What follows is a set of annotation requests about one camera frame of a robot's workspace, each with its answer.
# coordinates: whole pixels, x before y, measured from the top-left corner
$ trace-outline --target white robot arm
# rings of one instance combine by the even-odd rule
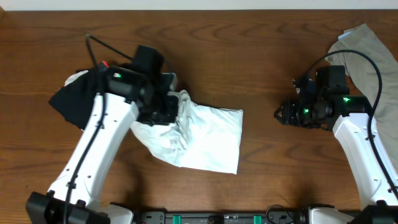
[[[366,113],[351,113],[346,117],[340,116],[333,127],[333,133],[343,147],[354,174],[362,210],[368,205],[376,205],[377,201],[381,200],[387,205],[398,205],[398,200],[392,193],[369,143],[368,119],[369,116]],[[375,135],[374,142],[383,164],[392,177],[394,185],[398,185],[398,175],[380,140],[375,120],[372,121],[372,132]],[[341,213],[335,208],[316,207],[309,211],[308,219],[312,224],[346,224],[354,217]]]
[[[60,223],[62,217],[64,217],[64,223],[66,220],[70,224],[132,223],[134,214],[129,209],[117,205],[100,207],[102,186],[130,125],[140,119],[143,114],[146,114],[150,124],[153,124],[153,119],[159,118],[159,114],[162,114],[154,108],[154,105],[159,103],[154,100],[154,88],[161,89],[161,93],[166,95],[167,91],[172,89],[168,85],[175,86],[175,74],[166,78],[166,89],[159,85],[162,80],[154,77],[156,74],[152,67],[156,67],[155,71],[159,74],[161,67],[156,52],[144,49],[141,55],[145,60],[139,58],[137,60],[139,65],[132,66],[131,69],[109,69],[110,76],[108,75],[108,79],[105,79],[107,89],[103,94],[95,96],[91,116],[68,164],[50,186],[47,195],[34,192],[27,202],[26,209],[33,224]],[[361,197],[361,209],[366,210],[368,206],[381,203],[388,206],[398,205],[396,197],[398,193],[395,187],[398,185],[398,175],[380,141],[375,120],[373,119],[371,125],[368,125],[369,116],[373,117],[378,99],[370,111],[369,102],[365,97],[348,95],[349,90],[345,88],[344,70],[344,67],[318,70],[320,73],[317,83],[308,78],[308,72],[299,80],[294,80],[296,88],[300,90],[300,100],[285,102],[277,109],[274,116],[282,124],[287,125],[306,128],[324,128],[321,125],[322,122],[328,125],[326,129],[333,131],[348,158]],[[103,97],[108,102],[105,106]],[[100,119],[103,119],[103,125],[98,127]],[[165,122],[163,117],[160,116],[159,119]],[[377,149],[376,153],[369,140],[369,128]],[[84,157],[95,132],[96,138]],[[75,170],[82,156],[86,159],[83,159],[80,169]],[[75,182],[71,183],[74,172],[77,175],[74,177]],[[300,222],[307,224],[362,223],[361,218],[354,218],[330,207],[313,207],[308,209]],[[257,216],[254,222],[262,224],[261,217]]]

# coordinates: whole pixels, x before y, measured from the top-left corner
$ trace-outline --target gray cloth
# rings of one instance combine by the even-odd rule
[[[398,63],[366,24],[344,31],[347,32],[350,33],[333,44],[329,52],[343,49],[357,50],[373,59],[379,67],[382,93],[374,117],[381,141],[392,164],[398,170]],[[365,58],[352,53],[342,53],[332,55],[327,60],[332,65],[344,65],[346,74],[373,105],[377,95],[378,80],[373,66]]]

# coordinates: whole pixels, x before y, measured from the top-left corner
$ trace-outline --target wood grain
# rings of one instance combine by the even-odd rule
[[[91,67],[90,32],[133,54],[161,51],[197,103],[244,110],[238,175],[171,166],[128,133],[103,203],[170,211],[265,210],[319,202],[358,209],[356,184],[332,133],[282,126],[272,114],[343,30],[367,23],[398,55],[397,11],[8,12],[0,21],[0,223],[28,223],[32,191],[46,192],[81,131],[47,103],[76,69]],[[100,60],[124,62],[95,46]]]

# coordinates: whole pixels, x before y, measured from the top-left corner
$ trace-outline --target green connector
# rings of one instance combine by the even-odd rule
[[[254,224],[261,224],[261,216],[255,215],[253,218],[254,218]]]
[[[180,215],[173,216],[173,224],[181,224],[181,216]]]

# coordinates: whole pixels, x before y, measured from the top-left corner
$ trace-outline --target black cloth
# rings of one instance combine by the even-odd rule
[[[91,69],[59,89],[49,103],[66,121],[85,129],[93,110],[97,87],[95,72]]]

